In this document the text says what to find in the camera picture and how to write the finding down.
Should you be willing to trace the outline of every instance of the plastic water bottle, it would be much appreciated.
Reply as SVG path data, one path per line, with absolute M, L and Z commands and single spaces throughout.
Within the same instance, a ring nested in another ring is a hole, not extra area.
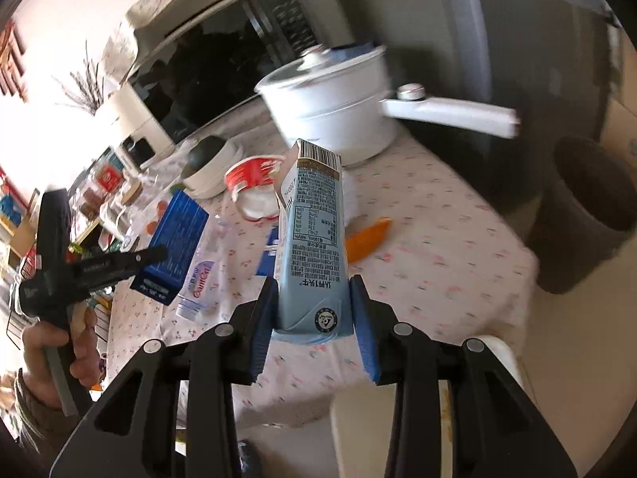
M 200 311 L 217 302 L 217 289 L 212 287 L 212 283 L 219 272 L 222 246 L 229 230 L 219 215 L 208 218 L 192 256 L 184 287 L 177 295 L 177 316 L 194 322 Z

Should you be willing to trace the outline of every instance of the sleeve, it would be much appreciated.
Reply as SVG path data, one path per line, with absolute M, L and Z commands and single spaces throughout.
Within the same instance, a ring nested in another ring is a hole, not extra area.
M 22 370 L 15 380 L 15 398 L 21 424 L 18 442 L 29 457 L 48 470 L 80 419 L 40 403 L 24 384 Z

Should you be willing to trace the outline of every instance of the nutrition label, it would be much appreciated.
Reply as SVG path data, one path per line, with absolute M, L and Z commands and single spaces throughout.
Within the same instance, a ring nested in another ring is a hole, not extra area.
M 340 282 L 337 247 L 337 183 L 332 174 L 299 167 L 294 207 L 292 276 L 301 285 L 326 287 Z

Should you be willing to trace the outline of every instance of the red and white cup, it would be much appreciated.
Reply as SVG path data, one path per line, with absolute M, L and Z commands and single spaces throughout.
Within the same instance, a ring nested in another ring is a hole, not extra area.
M 256 222 L 278 217 L 278 201 L 272 177 L 283 160 L 282 155 L 251 156 L 226 171 L 225 186 L 245 220 Z

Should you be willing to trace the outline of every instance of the saucepan handle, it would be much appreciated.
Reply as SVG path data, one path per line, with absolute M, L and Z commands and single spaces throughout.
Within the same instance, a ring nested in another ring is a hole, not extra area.
M 515 110 L 469 100 L 440 97 L 424 100 L 386 98 L 381 101 L 381 105 L 383 113 L 393 118 L 450 125 L 502 138 L 515 138 L 520 125 Z

